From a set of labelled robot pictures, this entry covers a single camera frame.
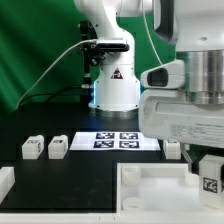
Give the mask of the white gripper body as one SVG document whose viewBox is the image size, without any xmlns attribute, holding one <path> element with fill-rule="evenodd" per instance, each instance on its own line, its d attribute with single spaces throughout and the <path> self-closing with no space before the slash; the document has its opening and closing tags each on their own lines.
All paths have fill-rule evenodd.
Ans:
<svg viewBox="0 0 224 224">
<path fill-rule="evenodd" d="M 145 137 L 224 148 L 224 105 L 193 105 L 177 90 L 145 90 L 139 129 Z"/>
</svg>

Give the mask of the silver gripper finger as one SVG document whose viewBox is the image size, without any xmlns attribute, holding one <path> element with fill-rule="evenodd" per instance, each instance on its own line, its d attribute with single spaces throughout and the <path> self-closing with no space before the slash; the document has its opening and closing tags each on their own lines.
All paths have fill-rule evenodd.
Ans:
<svg viewBox="0 0 224 224">
<path fill-rule="evenodd" d="M 190 149 L 189 144 L 186 144 L 186 143 L 181 144 L 181 153 L 182 153 L 184 159 L 186 160 L 186 162 L 188 163 L 188 171 L 192 172 L 193 160 L 191 159 L 191 157 L 188 153 L 189 149 Z"/>
</svg>

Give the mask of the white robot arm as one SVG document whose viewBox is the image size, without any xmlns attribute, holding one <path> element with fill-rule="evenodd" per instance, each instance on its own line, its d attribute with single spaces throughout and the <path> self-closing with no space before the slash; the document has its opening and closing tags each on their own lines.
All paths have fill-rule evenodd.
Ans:
<svg viewBox="0 0 224 224">
<path fill-rule="evenodd" d="M 224 0 L 74 0 L 97 38 L 100 65 L 91 109 L 103 116 L 137 113 L 146 137 L 209 147 L 188 162 L 199 174 L 224 170 Z M 151 13 L 153 28 L 175 46 L 173 61 L 134 74 L 135 42 L 120 17 Z"/>
</svg>

